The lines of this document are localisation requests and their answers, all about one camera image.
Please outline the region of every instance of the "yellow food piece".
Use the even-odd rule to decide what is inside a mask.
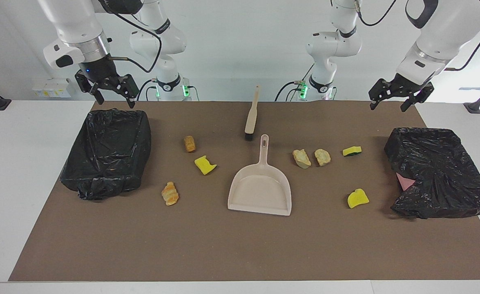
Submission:
[[[183,143],[185,144],[185,150],[187,152],[193,152],[196,150],[193,136],[186,136],[183,138]]]
[[[210,173],[216,167],[216,164],[212,164],[212,165],[210,164],[209,160],[207,159],[207,156],[202,156],[200,158],[197,158],[194,161],[194,163],[204,175]]]
[[[354,208],[360,204],[369,203],[369,198],[367,197],[367,194],[365,194],[365,191],[362,189],[356,189],[348,196],[347,203],[350,208]]]
[[[329,155],[329,152],[326,152],[324,149],[316,150],[314,152],[314,156],[316,157],[316,160],[320,166],[324,166],[331,162],[331,156]]]
[[[178,201],[180,196],[178,195],[173,182],[168,182],[167,186],[162,190],[162,198],[167,206],[173,205]]]
[[[310,160],[309,156],[307,156],[307,153],[305,152],[305,149],[294,150],[292,152],[292,156],[294,157],[294,160],[296,160],[296,164],[299,167],[301,167],[302,169],[309,168]]]
[[[343,150],[343,156],[355,156],[362,152],[361,146],[352,146]]]

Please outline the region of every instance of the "trash bag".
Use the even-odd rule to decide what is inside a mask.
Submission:
[[[480,174],[447,129],[396,128],[385,153],[393,170],[415,183],[391,206],[401,216],[465,218],[480,214]]]
[[[62,169],[60,181],[84,200],[102,200],[141,185],[151,153],[145,112],[89,112]]]

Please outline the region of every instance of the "pink object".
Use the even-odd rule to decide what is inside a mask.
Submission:
[[[416,182],[413,179],[402,177],[399,173],[396,173],[396,176],[398,177],[398,181],[400,182],[400,185],[402,186],[403,191],[410,188],[410,186],[412,186],[414,182]]]

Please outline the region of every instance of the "table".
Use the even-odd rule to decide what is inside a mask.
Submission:
[[[221,283],[3,283],[44,205],[92,102],[15,101],[0,112],[0,292],[467,293],[480,281],[311,281]],[[453,129],[480,171],[480,116],[461,105],[424,104],[429,127]],[[17,199],[6,196],[19,195]]]

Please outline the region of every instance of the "beige dustpan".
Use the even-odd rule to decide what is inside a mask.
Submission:
[[[260,161],[240,169],[229,190],[227,208],[261,214],[290,215],[290,186],[285,175],[268,165],[269,136],[262,135]]]

